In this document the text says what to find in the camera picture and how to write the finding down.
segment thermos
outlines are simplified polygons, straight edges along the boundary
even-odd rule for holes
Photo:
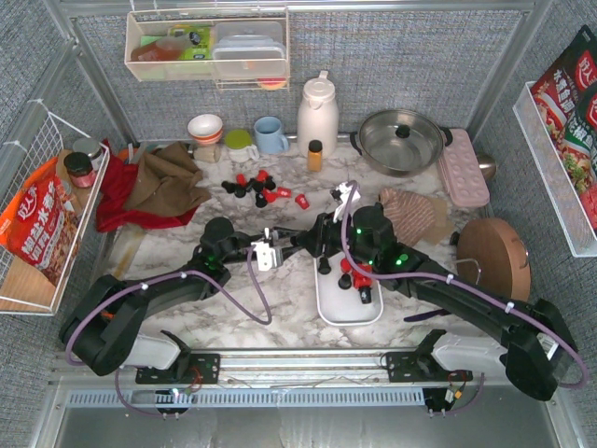
[[[336,104],[336,88],[327,79],[327,71],[305,83],[302,102],[298,108],[297,143],[305,157],[309,154],[309,143],[319,140],[324,159],[336,150],[338,139],[339,112]]]

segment cutting board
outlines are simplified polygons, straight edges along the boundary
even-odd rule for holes
[[[528,301],[531,268],[524,243],[503,219],[488,217],[469,221],[458,240],[456,258],[475,259],[481,268],[479,285],[507,299]],[[475,284],[477,266],[458,263],[458,274]]]

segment metal bowl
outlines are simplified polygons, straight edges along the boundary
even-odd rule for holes
[[[353,146],[357,150],[354,135]],[[358,132],[359,150],[368,164],[385,175],[409,177],[434,164],[444,148],[444,135],[416,112],[384,110],[367,118]]]

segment pink ice tray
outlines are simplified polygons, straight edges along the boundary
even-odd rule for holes
[[[437,166],[444,189],[457,207],[476,208],[489,202],[489,190],[464,129],[451,129],[454,141],[444,148]]]

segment mug handle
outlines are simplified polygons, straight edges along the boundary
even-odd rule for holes
[[[284,152],[286,152],[290,148],[288,139],[286,138],[285,135],[280,135],[280,140],[282,140],[282,147],[284,148]]]
[[[248,152],[249,157],[254,161],[259,160],[259,151],[257,151],[257,147],[255,145],[250,145],[246,147],[246,152]]]

